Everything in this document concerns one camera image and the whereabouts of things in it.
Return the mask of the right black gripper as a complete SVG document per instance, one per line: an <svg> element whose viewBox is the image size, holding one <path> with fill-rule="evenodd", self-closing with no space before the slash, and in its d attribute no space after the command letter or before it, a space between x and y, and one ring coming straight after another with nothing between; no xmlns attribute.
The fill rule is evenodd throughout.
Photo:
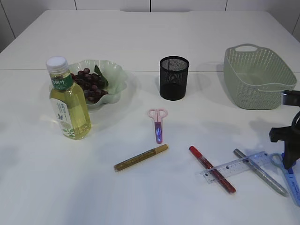
<svg viewBox="0 0 300 225"><path fill-rule="evenodd" d="M282 93L282 104L300 106L300 92L285 90ZM285 151L283 164L289 169L300 158L300 112L298 112L288 127L273 127L269 132L270 141L275 143L284 141Z"/></svg>

